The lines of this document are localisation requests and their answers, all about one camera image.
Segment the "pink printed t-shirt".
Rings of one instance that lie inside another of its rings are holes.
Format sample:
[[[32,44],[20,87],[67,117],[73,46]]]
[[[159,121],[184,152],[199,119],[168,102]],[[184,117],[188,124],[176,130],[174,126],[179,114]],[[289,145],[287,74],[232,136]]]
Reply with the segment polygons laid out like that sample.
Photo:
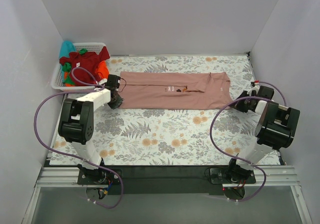
[[[221,73],[121,72],[121,109],[220,109],[232,101]]]

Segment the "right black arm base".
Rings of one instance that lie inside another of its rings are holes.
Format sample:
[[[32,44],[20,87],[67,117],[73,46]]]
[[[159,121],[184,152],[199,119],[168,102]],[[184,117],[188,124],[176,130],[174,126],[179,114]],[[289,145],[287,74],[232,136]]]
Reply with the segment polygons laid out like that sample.
[[[212,185],[220,185],[227,198],[238,201],[245,198],[246,184],[256,183],[254,172],[242,170],[238,165],[209,167],[204,176]]]

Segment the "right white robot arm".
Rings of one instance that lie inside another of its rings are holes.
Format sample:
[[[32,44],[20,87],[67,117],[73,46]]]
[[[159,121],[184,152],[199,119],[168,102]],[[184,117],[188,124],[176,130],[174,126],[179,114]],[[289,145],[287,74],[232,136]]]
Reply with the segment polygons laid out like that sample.
[[[249,91],[243,91],[238,101],[231,107],[246,113],[252,111],[260,114],[254,132],[256,142],[249,145],[232,158],[225,172],[232,183],[246,181],[254,175],[252,165],[274,150],[289,147],[295,137],[300,111],[273,102],[274,86],[259,85],[259,81],[251,83]]]

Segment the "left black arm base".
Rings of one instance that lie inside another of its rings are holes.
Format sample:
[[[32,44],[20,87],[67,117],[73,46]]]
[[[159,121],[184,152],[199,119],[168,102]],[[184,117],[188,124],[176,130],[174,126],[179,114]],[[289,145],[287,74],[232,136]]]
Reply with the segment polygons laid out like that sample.
[[[91,200],[103,200],[112,187],[120,185],[119,177],[112,172],[102,169],[87,169],[81,165],[78,168],[77,184],[86,186],[85,193]]]

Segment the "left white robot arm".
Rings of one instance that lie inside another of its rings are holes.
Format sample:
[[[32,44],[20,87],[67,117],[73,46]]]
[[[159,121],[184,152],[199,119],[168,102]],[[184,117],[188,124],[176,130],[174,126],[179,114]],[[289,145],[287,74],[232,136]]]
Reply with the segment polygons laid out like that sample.
[[[118,92],[120,81],[119,76],[109,75],[102,84],[104,89],[97,88],[76,99],[67,98],[62,105],[58,134],[75,149],[81,158],[79,168],[90,170],[89,178],[95,184],[103,183],[107,175],[106,171],[99,167],[102,158],[92,142],[95,128],[94,112],[105,104],[111,109],[117,109],[122,105],[123,99]]]

